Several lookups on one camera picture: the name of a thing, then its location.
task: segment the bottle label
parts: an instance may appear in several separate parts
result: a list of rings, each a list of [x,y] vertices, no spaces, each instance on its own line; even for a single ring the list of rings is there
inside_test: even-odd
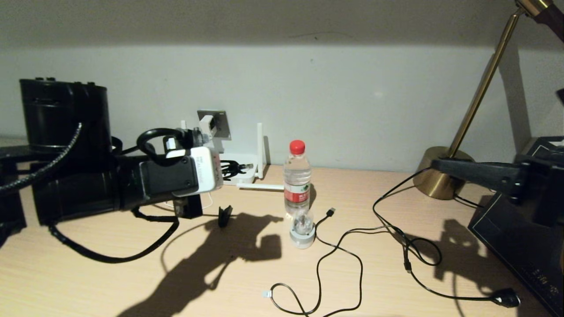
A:
[[[284,197],[291,202],[304,202],[310,197],[310,184],[294,186],[284,183]]]

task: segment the desk lamp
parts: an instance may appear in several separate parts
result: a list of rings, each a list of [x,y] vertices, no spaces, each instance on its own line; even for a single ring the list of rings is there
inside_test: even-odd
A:
[[[470,124],[472,123],[472,119],[474,118],[484,95],[486,94],[505,48],[509,43],[513,30],[515,30],[517,21],[522,14],[534,19],[537,23],[546,24],[558,36],[558,38],[564,42],[564,15],[554,5],[552,0],[516,0],[515,3],[518,9],[509,17],[509,20],[505,25],[505,29],[501,34],[501,39],[497,44],[495,53],[486,68],[485,75],[478,85],[477,93],[474,96],[462,123],[460,124],[451,146],[428,148],[425,151],[423,159],[421,160],[417,170],[430,167],[431,162],[435,159],[456,158],[473,161],[472,157],[468,154],[463,151],[459,151],[459,147],[466,135],[466,132],[468,131],[468,128],[470,127]],[[465,181],[452,178],[445,173],[430,169],[426,173],[419,174],[415,177],[413,179],[413,184],[417,187],[417,189],[430,197],[450,200],[460,192],[465,184]]]

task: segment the red bottle cap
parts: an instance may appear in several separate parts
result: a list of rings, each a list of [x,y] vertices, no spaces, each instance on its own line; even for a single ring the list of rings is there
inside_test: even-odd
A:
[[[306,143],[302,140],[294,140],[290,142],[290,153],[294,155],[301,155],[306,151]]]

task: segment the white wall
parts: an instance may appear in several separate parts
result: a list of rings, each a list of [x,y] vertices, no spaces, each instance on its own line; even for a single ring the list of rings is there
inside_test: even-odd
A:
[[[106,86],[112,134],[126,146],[180,119],[196,126],[197,109],[224,109],[227,152],[254,152],[263,122],[274,164],[302,138],[316,166],[413,171],[426,148],[450,144],[514,10],[512,1],[142,3],[0,2],[0,135],[25,135],[18,79],[49,76]],[[564,130],[554,94],[563,48],[522,18],[464,151],[510,161],[523,136]]]

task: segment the white cable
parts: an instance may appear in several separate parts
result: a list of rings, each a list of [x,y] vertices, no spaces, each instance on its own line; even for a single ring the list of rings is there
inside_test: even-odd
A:
[[[210,204],[207,205],[206,207],[202,207],[202,210],[211,207],[213,205],[212,192],[208,192],[208,196],[210,197]],[[174,208],[174,205],[169,204],[168,201],[163,202],[163,204],[167,205],[168,207]]]

